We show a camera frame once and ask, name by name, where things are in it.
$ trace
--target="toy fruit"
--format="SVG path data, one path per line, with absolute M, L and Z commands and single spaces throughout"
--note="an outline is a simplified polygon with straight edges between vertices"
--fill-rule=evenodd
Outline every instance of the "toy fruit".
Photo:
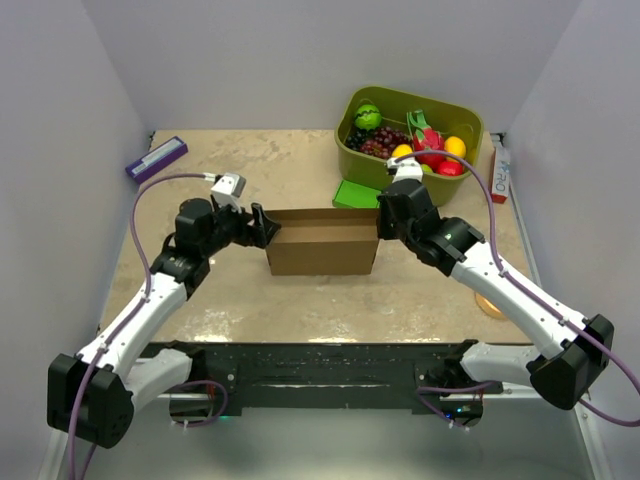
M 358 151 L 364 142 L 367 141 L 367 131 L 356 129 L 354 133 L 347 137 L 344 144 L 351 150 Z
M 388 160 L 391 157 L 389 148 L 382 143 L 370 138 L 362 144 L 360 152 L 365 155 L 371 155 L 372 157 L 381 158 L 382 160 Z
M 410 145 L 403 143 L 402 145 L 398 145 L 393 152 L 391 152 L 392 157 L 402 157 L 403 155 L 407 155 L 408 153 L 413 152 L 413 149 Z
M 401 131 L 389 127 L 378 127 L 373 131 L 373 139 L 380 142 L 385 148 L 392 152 L 398 145 L 407 143 L 407 135 Z
M 447 140 L 444 142 L 444 149 L 447 152 L 453 153 L 460 158 L 464 158 L 464 156 L 467 154 L 466 145 L 458 137 L 447 138 Z M 447 160 L 450 162 L 457 162 L 457 160 L 454 160 L 453 158 L 447 158 Z
M 424 112 L 416 110 L 407 112 L 407 125 L 409 131 L 413 132 L 413 149 L 419 150 L 444 150 L 444 138 L 436 132 L 424 119 Z M 416 157 L 418 162 L 429 165 L 433 170 L 437 170 L 438 165 L 444 162 L 442 155 L 420 155 Z
M 464 167 L 458 162 L 450 162 L 449 160 L 446 160 L 438 165 L 436 173 L 447 177 L 457 177 L 464 173 Z
M 375 105 L 370 103 L 362 105 L 353 116 L 353 123 L 357 128 L 373 130 L 382 123 L 382 115 Z

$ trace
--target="open cardboard box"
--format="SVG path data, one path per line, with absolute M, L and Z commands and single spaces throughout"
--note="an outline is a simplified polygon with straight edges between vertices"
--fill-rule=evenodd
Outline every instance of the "open cardboard box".
M 369 275 L 378 250 L 376 208 L 267 212 L 282 229 L 267 247 L 272 275 Z

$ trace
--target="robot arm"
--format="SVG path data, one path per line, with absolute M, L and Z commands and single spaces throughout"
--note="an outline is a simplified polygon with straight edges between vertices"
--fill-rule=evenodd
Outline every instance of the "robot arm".
M 252 213 L 240 206 L 243 177 L 227 173 L 212 180 L 210 200 L 196 198 L 180 206 L 175 232 L 166 238 L 151 265 L 149 296 L 140 288 L 94 341 L 74 357 L 61 354 L 51 363 L 47 398 L 51 427 L 68 431 L 81 378 L 94 358 L 99 360 L 82 400 L 76 435 L 104 448 L 120 441 L 134 413 L 149 401 L 190 378 L 206 377 L 203 352 L 186 344 L 169 344 L 142 365 L 136 365 L 136 360 L 165 321 L 200 286 L 210 271 L 211 256 L 231 243 L 266 248 L 280 229 L 259 204 L 251 205 Z M 145 301 L 142 308 L 124 324 L 141 299 Z M 107 347 L 105 341 L 116 329 L 121 330 Z
M 418 259 L 487 298 L 513 321 L 533 346 L 477 343 L 460 359 L 459 375 L 470 380 L 511 382 L 533 386 L 553 405 L 571 409 L 607 365 L 597 349 L 566 327 L 570 322 L 611 347 L 613 326 L 602 315 L 586 319 L 563 305 L 500 257 L 494 265 L 491 246 L 483 235 L 460 218 L 440 218 L 422 185 L 422 170 L 413 159 L 387 163 L 392 184 L 378 197 L 378 232 L 382 239 L 399 239 Z M 504 276 L 504 270 L 529 292 L 553 305 L 563 319 L 551 316 L 531 295 Z M 436 378 L 440 383 L 446 378 Z

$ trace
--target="grapes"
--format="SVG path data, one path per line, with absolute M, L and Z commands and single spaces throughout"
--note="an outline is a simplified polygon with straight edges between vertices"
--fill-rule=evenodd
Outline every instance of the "grapes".
M 344 142 L 351 150 L 382 160 L 390 158 L 391 152 L 403 143 L 409 143 L 407 135 L 402 130 L 389 126 L 378 127 L 372 131 L 357 129 Z
M 398 145 L 409 141 L 407 135 L 402 130 L 397 130 L 389 126 L 376 128 L 373 132 L 373 139 L 382 143 L 390 151 L 393 151 Z
M 356 131 L 347 137 L 344 144 L 351 150 L 360 150 L 360 147 L 367 141 L 369 134 L 366 130 L 356 129 Z
M 360 152 L 383 160 L 387 160 L 391 156 L 389 149 L 383 143 L 371 138 L 362 144 Z
M 407 143 L 408 141 L 407 135 L 401 130 L 396 130 L 388 126 L 378 127 L 373 131 L 372 138 L 365 140 L 359 149 L 354 150 L 359 150 L 365 155 L 387 160 L 391 157 L 391 152 L 393 152 L 398 145 Z

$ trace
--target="round wooden disc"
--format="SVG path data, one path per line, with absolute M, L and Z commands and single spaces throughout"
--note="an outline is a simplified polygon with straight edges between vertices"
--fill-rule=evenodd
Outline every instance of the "round wooden disc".
M 493 303 L 491 303 L 479 293 L 476 293 L 476 302 L 478 303 L 480 309 L 491 318 L 496 318 L 498 320 L 504 320 L 507 318 L 500 310 L 495 307 Z

